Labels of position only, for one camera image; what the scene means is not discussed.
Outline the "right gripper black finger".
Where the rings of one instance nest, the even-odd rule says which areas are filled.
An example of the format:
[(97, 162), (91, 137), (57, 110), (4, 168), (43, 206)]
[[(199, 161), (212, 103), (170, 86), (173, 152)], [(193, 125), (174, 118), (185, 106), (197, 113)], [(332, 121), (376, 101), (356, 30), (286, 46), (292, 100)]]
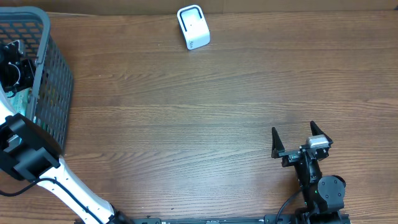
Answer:
[(279, 137), (279, 133), (277, 132), (275, 127), (272, 127), (272, 149), (271, 149), (271, 157), (273, 159), (280, 158), (282, 153), (285, 152), (285, 147), (282, 144), (282, 141)]
[(310, 122), (312, 136), (324, 135), (325, 133), (317, 126), (314, 121)]

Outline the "teal snack wrapper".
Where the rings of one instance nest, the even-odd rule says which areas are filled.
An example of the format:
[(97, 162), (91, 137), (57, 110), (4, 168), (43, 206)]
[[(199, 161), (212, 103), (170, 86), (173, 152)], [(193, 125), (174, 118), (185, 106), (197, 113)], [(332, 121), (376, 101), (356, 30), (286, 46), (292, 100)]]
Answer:
[(19, 91), (17, 93), (8, 92), (6, 96), (10, 101), (10, 104), (15, 109), (17, 113), (20, 113), (25, 116), (27, 107), (30, 101), (30, 94), (32, 93), (31, 88), (27, 88), (25, 90)]

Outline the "white barcode scanner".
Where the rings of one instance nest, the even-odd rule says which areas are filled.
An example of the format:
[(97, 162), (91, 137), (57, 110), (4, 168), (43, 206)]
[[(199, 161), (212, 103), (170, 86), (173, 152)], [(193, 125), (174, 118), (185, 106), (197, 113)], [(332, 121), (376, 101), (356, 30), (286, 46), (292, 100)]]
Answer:
[(177, 19), (188, 50), (210, 43), (210, 30), (200, 6), (193, 4), (179, 9)]

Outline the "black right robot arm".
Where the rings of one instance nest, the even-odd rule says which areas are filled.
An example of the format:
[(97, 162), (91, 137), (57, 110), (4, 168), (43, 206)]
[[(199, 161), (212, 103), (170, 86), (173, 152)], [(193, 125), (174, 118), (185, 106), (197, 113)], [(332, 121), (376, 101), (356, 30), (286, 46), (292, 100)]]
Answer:
[[(300, 186), (279, 208), (274, 223), (349, 223), (349, 216), (340, 213), (345, 206), (345, 180), (338, 175), (324, 176), (319, 166), (329, 156), (333, 140), (314, 121), (310, 122), (310, 128), (312, 135), (294, 151), (286, 151), (276, 128), (271, 129), (271, 157), (281, 158), (282, 167), (293, 166)], [(305, 206), (283, 218), (282, 212), (299, 194)]]

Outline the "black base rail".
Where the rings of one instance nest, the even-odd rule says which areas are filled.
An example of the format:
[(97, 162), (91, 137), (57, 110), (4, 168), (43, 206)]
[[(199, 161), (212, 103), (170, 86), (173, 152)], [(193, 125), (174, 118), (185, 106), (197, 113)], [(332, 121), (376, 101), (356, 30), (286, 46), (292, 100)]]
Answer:
[[(264, 217), (252, 217), (252, 218), (227, 218), (227, 219), (176, 219), (176, 220), (161, 220), (160, 218), (136, 218), (132, 219), (133, 223), (138, 224), (272, 224), (275, 223), (276, 215), (265, 215)], [(293, 215), (281, 215), (278, 223), (296, 223), (293, 221)], [(342, 223), (351, 224), (351, 220), (348, 215), (342, 215), (341, 221), (311, 221), (311, 223)]]

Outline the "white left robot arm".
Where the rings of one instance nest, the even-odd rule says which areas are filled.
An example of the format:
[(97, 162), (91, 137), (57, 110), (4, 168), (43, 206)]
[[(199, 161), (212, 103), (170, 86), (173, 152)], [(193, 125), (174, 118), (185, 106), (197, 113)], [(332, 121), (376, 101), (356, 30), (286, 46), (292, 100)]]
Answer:
[(1, 45), (1, 170), (16, 180), (29, 181), (29, 185), (1, 195), (15, 197), (39, 185), (73, 210), (80, 223), (130, 223), (130, 218), (93, 193), (70, 170), (49, 133), (9, 103), (8, 92), (25, 90), (34, 82), (32, 61), (23, 56), (20, 40)]

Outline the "grey plastic mesh basket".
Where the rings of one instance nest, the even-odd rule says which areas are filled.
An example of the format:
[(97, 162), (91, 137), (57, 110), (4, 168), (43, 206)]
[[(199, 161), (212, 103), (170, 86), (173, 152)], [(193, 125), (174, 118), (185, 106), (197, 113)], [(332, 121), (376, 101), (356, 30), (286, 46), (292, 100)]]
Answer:
[(36, 67), (25, 116), (53, 136), (62, 151), (67, 139), (73, 75), (50, 35), (47, 13), (38, 7), (2, 7), (1, 43), (21, 40)]

